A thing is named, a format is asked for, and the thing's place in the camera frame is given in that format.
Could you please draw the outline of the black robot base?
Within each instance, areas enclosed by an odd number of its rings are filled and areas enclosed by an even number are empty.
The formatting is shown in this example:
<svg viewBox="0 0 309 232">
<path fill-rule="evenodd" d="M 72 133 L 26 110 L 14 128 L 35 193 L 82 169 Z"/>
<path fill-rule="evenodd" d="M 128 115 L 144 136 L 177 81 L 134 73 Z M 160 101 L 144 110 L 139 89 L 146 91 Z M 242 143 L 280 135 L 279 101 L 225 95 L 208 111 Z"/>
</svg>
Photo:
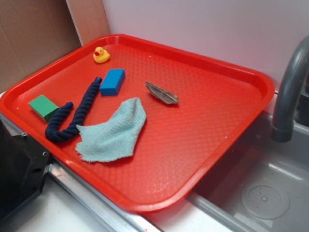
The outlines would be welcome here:
<svg viewBox="0 0 309 232">
<path fill-rule="evenodd" d="M 45 182 L 50 152 L 30 135 L 11 135 L 0 123 L 0 222 L 37 198 Z"/>
</svg>

